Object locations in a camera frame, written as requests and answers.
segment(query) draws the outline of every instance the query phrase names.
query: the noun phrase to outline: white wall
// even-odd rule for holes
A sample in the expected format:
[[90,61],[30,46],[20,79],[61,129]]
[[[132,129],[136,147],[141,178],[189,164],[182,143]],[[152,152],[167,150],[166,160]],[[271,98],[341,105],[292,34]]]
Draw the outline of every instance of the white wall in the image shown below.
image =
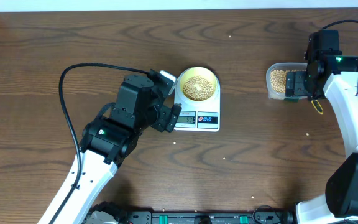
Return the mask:
[[0,12],[358,7],[358,0],[0,0]]

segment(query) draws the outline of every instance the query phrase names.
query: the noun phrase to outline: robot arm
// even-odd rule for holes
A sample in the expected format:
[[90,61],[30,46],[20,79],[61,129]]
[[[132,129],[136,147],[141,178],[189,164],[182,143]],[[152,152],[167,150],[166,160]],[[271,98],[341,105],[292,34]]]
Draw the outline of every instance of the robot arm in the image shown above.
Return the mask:
[[[163,105],[173,93],[176,78],[153,70],[147,75],[127,75],[121,84],[116,103],[102,107],[83,131],[80,145],[81,177],[71,196],[77,175],[78,157],[52,203],[39,221],[45,223],[82,223],[101,189],[109,182],[123,160],[135,149],[137,140],[148,127],[173,131],[180,105]],[[103,114],[111,109],[110,116]]]
[[340,75],[331,74],[324,86],[324,94],[334,109],[341,129],[348,160],[328,181],[325,195],[301,202],[296,206],[298,224],[336,223],[343,219],[358,220],[358,216],[349,215],[358,215],[357,82],[358,73],[341,72]]
[[297,224],[358,220],[358,57],[339,51],[335,30],[311,34],[305,72],[287,75],[286,95],[327,98],[344,140],[346,161],[326,185],[326,194],[296,206]]
[[[83,175],[79,181],[79,187],[68,199],[54,223],[81,223],[100,191],[109,180],[114,177],[114,174],[118,170],[115,163],[106,164],[103,162],[104,156],[90,150],[81,153],[81,159],[83,161]],[[67,193],[70,191],[77,172],[76,160],[77,156],[75,156],[74,163],[66,180],[42,216],[39,224],[49,223],[51,221],[58,207],[62,204]]]

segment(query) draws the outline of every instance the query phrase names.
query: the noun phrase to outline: green terminal block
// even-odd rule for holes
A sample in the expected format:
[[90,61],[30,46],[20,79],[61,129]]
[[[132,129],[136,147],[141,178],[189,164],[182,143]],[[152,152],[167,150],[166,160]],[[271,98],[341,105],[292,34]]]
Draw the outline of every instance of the green terminal block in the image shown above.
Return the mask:
[[240,224],[248,224],[248,217],[247,216],[240,216]]
[[160,224],[168,224],[168,215],[160,215]]

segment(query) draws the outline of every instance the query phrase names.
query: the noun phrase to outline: container of soybeans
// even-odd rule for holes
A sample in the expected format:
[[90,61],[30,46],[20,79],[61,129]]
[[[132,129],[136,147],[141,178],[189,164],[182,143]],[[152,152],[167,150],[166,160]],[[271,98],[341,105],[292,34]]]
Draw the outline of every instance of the container of soybeans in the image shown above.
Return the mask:
[[305,99],[307,96],[285,97],[285,80],[288,72],[306,71],[307,63],[277,63],[266,72],[266,84],[270,99]]

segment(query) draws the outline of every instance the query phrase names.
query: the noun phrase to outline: wooden table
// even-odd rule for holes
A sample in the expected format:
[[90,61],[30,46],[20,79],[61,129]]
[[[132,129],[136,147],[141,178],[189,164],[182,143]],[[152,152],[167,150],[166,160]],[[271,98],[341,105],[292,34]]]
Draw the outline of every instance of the wooden table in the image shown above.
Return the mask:
[[[149,128],[96,202],[230,211],[288,208],[323,194],[344,161],[333,110],[324,100],[323,116],[306,100],[270,100],[265,73],[303,62],[308,35],[340,19],[358,19],[358,9],[0,13],[0,223],[37,222],[63,183],[75,150],[58,79],[83,62],[176,76],[199,65],[222,89],[218,133]],[[358,55],[358,26],[336,28],[344,54]],[[64,92],[79,138],[115,101],[124,75],[69,73]]]

